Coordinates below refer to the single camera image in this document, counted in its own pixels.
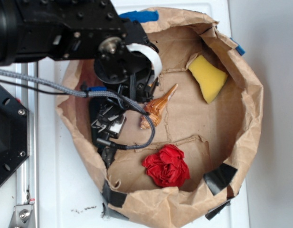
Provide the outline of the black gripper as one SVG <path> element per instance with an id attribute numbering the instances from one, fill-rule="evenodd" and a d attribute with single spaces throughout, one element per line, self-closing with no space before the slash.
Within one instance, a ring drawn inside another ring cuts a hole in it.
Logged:
<path id="1" fill-rule="evenodd" d="M 107 88 L 138 103 L 149 102 L 158 85 L 159 49 L 141 23 L 126 19 L 124 26 L 122 37 L 109 36 L 100 43 L 95 73 Z"/>

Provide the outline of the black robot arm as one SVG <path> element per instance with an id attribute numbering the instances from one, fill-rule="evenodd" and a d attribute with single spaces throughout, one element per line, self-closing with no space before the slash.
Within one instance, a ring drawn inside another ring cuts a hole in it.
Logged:
<path id="1" fill-rule="evenodd" d="M 158 53 L 140 22 L 121 18 L 109 0 L 0 0 L 0 66 L 92 59 L 109 89 L 144 103 L 159 72 L 134 44 Z"/>

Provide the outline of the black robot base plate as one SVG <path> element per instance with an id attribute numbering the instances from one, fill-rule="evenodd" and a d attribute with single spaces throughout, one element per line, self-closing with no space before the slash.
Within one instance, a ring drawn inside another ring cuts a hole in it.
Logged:
<path id="1" fill-rule="evenodd" d="M 28 114 L 0 85 L 0 187 L 28 157 Z"/>

